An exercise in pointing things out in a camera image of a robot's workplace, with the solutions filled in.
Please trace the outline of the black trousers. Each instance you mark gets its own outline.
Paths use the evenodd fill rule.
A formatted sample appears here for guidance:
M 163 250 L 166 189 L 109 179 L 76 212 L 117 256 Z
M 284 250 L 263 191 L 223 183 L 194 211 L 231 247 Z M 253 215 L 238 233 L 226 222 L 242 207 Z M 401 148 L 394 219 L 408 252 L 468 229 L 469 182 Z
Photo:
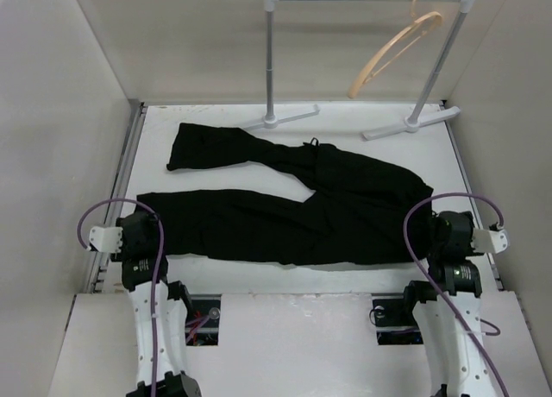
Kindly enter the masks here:
M 430 186 L 412 171 L 312 140 L 298 147 L 238 128 L 183 123 L 167 169 L 248 161 L 310 188 L 303 202 L 241 189 L 150 192 L 169 255 L 238 262 L 361 266 L 408 262 L 430 250 Z

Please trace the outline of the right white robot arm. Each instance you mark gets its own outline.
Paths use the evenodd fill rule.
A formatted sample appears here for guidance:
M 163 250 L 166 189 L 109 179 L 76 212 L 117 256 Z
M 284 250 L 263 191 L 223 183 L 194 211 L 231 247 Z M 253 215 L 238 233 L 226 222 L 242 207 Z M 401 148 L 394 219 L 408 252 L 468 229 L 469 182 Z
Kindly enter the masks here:
M 505 248 L 505 233 L 476 229 L 469 211 L 438 213 L 430 229 L 427 280 L 410 282 L 399 305 L 402 318 L 420 331 L 430 395 L 498 396 L 483 346 L 480 272 L 468 258 Z

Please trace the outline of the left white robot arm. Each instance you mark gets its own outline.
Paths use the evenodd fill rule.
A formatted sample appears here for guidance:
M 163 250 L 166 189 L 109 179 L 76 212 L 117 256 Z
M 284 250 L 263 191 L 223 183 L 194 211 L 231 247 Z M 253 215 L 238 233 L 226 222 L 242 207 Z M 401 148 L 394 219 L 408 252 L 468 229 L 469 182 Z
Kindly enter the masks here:
M 193 304 L 181 282 L 166 278 L 168 261 L 160 220 L 152 212 L 136 211 L 119 218 L 122 264 L 135 321 L 137 373 L 128 396 L 200 396 L 198 382 L 186 367 L 185 326 Z

